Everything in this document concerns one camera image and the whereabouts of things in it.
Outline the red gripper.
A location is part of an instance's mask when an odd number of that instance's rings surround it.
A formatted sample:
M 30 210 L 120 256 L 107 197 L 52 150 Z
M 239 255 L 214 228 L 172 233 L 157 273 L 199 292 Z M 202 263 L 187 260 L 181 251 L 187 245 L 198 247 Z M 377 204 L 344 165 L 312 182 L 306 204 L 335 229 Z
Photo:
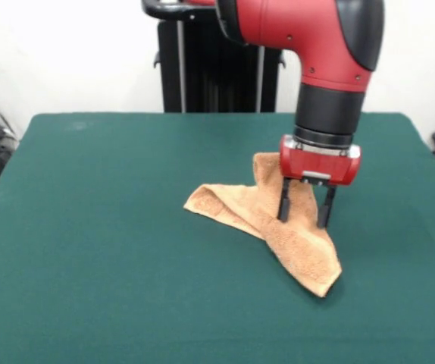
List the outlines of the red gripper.
M 298 142 L 292 135 L 280 141 L 280 171 L 284 176 L 277 218 L 289 217 L 289 187 L 292 179 L 318 181 L 334 186 L 348 186 L 355 179 L 361 164 L 361 148 L 352 144 L 348 149 L 328 149 Z M 318 210 L 318 228 L 327 228 L 336 187 L 328 187 Z

